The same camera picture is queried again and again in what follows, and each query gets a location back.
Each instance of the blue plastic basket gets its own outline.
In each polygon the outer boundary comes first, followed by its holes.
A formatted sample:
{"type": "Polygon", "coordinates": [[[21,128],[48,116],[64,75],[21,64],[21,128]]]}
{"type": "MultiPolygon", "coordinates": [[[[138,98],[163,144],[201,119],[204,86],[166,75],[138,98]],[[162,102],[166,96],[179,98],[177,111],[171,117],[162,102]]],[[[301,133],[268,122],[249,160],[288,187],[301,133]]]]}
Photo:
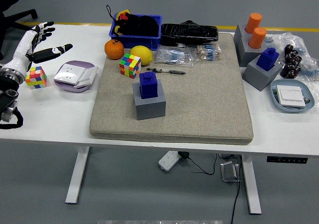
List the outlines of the blue plastic basket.
{"type": "MultiPolygon", "coordinates": [[[[144,14],[135,14],[136,16],[145,16],[144,14]]],[[[158,36],[129,36],[129,35],[120,35],[118,40],[123,44],[124,48],[133,48],[138,45],[146,46],[152,51],[156,51],[158,44],[160,43],[160,27],[161,27],[161,15],[148,15],[155,19],[159,25],[159,35],[158,36]]],[[[115,34],[112,33],[115,26],[114,21],[112,22],[111,30],[109,36],[111,39],[117,38],[115,34]]]]}

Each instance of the yellow line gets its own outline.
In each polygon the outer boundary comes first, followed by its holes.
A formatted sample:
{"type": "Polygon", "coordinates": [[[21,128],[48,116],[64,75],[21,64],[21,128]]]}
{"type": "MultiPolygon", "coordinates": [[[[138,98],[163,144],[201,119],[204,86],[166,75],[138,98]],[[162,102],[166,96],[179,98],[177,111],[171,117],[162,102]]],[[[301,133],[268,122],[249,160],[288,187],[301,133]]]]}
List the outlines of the yellow line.
{"type": "MultiPolygon", "coordinates": [[[[236,30],[236,26],[217,26],[219,30],[236,30]]],[[[319,28],[302,27],[263,27],[267,31],[301,31],[301,32],[319,32],[319,28]]]]}
{"type": "MultiPolygon", "coordinates": [[[[35,26],[40,22],[20,22],[27,26],[35,26]]],[[[55,22],[54,24],[78,25],[78,26],[111,26],[111,23],[82,23],[82,22],[55,22]]],[[[219,30],[236,30],[236,26],[217,26],[219,30]]],[[[264,27],[268,31],[300,31],[300,32],[319,32],[319,28],[303,27],[264,27]]]]}

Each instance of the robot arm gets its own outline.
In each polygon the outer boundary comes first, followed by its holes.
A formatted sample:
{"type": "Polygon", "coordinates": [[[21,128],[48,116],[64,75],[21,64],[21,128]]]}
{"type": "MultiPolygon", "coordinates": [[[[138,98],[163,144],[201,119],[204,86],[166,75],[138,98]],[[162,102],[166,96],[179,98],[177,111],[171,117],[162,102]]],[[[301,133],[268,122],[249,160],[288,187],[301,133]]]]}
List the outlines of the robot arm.
{"type": "Polygon", "coordinates": [[[16,115],[18,112],[17,90],[24,82],[32,62],[40,63],[57,58],[72,48],[71,44],[66,44],[34,53],[37,44],[52,35],[55,28],[48,26],[53,24],[54,22],[44,22],[27,31],[17,46],[13,59],[0,67],[0,121],[9,122],[12,114],[16,115]]]}

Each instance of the gray block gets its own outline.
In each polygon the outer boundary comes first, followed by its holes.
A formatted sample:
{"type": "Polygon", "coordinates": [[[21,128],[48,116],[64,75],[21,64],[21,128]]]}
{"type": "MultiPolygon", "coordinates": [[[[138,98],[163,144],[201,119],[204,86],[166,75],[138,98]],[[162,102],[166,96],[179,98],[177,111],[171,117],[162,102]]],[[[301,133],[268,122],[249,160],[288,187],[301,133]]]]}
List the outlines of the gray block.
{"type": "Polygon", "coordinates": [[[166,114],[166,98],[158,79],[158,97],[142,99],[140,84],[132,83],[133,95],[136,107],[137,120],[163,117],[166,114]]]}
{"type": "Polygon", "coordinates": [[[242,37],[238,43],[236,49],[237,59],[240,67],[247,67],[248,63],[259,56],[263,51],[267,49],[266,44],[263,42],[259,49],[251,48],[248,43],[250,37],[242,37]]]}
{"type": "Polygon", "coordinates": [[[256,57],[253,61],[248,63],[242,78],[257,90],[262,91],[270,83],[272,83],[281,70],[282,65],[275,63],[274,67],[272,67],[269,71],[265,71],[257,65],[259,57],[260,56],[256,57]]]}
{"type": "Polygon", "coordinates": [[[252,34],[248,33],[245,31],[247,24],[246,23],[241,23],[237,25],[235,34],[234,34],[234,44],[235,44],[235,48],[237,50],[238,48],[238,43],[241,42],[241,38],[242,37],[251,37],[252,34]]]}

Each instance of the orange cylinder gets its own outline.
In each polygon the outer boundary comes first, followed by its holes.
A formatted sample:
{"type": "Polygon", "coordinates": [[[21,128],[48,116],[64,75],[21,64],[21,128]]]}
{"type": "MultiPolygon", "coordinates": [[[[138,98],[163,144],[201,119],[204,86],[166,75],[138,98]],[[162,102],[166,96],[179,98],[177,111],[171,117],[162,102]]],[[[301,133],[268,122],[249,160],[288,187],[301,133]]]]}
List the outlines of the orange cylinder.
{"type": "Polygon", "coordinates": [[[245,31],[249,34],[253,34],[254,29],[259,26],[262,18],[263,16],[261,16],[259,13],[250,14],[245,31]]]}
{"type": "Polygon", "coordinates": [[[262,27],[256,27],[248,45],[253,49],[259,49],[263,44],[267,31],[262,27]]]}

